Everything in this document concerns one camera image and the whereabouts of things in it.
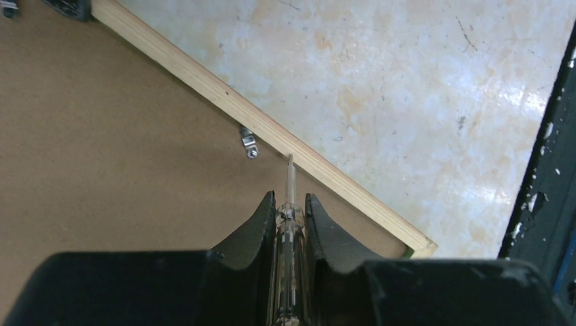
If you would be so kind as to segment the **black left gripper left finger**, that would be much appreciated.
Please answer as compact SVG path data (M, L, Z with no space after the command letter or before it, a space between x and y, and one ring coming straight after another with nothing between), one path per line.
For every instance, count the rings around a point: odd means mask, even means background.
M6 325L265 325L274 192L211 249L61 252L32 273Z

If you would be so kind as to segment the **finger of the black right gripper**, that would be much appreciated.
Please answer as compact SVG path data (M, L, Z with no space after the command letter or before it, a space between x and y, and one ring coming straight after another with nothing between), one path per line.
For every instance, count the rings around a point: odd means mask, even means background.
M91 0L43 0L43 2L73 20L85 22L92 16Z

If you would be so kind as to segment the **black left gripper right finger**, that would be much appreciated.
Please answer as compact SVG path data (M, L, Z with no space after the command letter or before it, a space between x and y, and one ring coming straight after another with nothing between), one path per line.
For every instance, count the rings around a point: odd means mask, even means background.
M530 264L505 259L387 259L307 194L312 325L568 325Z

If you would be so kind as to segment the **clear handle screwdriver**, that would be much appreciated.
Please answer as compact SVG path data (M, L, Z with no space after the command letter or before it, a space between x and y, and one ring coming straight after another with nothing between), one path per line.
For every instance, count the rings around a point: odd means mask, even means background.
M296 169L288 156L285 201L275 212L268 325L309 325L309 280L306 263L306 220L296 202Z

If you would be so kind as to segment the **green wooden picture frame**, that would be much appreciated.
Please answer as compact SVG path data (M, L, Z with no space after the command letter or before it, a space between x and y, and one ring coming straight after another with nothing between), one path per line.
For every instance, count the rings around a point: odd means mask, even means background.
M266 144L284 156L286 161L287 155L292 153L299 166L299 193L318 194L335 220L369 248L387 257L421 258L430 257L436 252L437 245L430 237L402 220L397 213L329 163L317 150L256 109L123 5L115 1L96 1L94 14L95 22L106 26L234 120L238 124L239 135L241 126L252 131L258 149L261 144Z

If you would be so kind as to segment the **brown frame backing board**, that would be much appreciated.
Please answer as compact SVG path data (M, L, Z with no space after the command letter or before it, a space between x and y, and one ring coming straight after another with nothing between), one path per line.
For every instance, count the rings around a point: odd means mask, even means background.
M206 249L285 197L286 158L99 22L1 19L1 316L61 251Z

